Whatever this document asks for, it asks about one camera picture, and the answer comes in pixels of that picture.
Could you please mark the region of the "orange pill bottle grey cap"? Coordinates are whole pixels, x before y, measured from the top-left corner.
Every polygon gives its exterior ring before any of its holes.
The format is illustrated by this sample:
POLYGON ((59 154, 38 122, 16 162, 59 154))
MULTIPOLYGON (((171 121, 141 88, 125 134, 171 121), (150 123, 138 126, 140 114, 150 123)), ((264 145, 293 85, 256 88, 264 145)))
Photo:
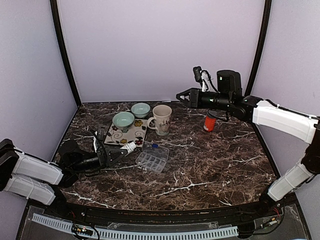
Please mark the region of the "orange pill bottle grey cap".
POLYGON ((216 123, 216 117, 212 115, 209 111, 207 111, 204 124, 203 124, 204 130, 207 132, 212 132, 214 130, 215 123, 216 123))

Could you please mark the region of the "clear plastic pill organizer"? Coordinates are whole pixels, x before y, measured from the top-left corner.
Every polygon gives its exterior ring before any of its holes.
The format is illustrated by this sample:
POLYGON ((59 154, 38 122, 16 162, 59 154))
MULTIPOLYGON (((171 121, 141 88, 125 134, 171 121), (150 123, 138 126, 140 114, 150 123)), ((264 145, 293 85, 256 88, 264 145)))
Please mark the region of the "clear plastic pill organizer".
POLYGON ((157 143, 144 141, 135 163, 149 171, 161 173, 168 161, 170 150, 157 143))

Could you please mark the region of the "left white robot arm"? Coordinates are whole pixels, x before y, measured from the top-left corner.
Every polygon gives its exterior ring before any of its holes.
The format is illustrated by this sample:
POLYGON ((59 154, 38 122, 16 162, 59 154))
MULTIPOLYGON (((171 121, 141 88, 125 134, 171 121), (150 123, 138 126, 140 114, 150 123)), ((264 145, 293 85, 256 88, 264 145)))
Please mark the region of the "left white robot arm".
POLYGON ((16 148, 5 138, 0 142, 0 189, 50 206, 60 218, 71 213, 61 188, 70 188, 81 174, 96 175, 129 154, 125 147, 110 148, 98 143, 96 151, 80 149, 68 140, 59 149, 60 161, 49 162, 16 148))

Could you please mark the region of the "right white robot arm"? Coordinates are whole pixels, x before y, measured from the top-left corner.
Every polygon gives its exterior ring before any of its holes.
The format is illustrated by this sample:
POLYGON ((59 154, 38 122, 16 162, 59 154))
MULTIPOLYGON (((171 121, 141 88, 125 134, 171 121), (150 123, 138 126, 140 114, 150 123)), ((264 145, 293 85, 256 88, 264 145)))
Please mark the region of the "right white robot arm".
POLYGON ((243 96, 241 75, 234 70, 217 72, 217 87, 210 91, 211 76, 200 66, 193 68, 200 88, 190 88, 176 95, 176 99, 193 109, 225 111, 240 121, 270 127, 287 133, 308 144, 304 156, 284 176, 275 180, 255 205, 255 213, 266 217, 275 203, 285 195, 320 173, 320 118, 294 111, 269 99, 243 96))

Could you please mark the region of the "small white pill bottle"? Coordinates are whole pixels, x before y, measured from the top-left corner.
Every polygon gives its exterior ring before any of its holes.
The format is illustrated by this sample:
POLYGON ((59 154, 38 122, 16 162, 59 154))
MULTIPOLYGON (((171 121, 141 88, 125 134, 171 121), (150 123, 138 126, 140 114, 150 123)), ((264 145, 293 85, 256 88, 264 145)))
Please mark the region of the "small white pill bottle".
POLYGON ((122 150, 126 150, 126 154, 129 155, 137 148, 137 145, 134 142, 128 142, 121 147, 122 150))

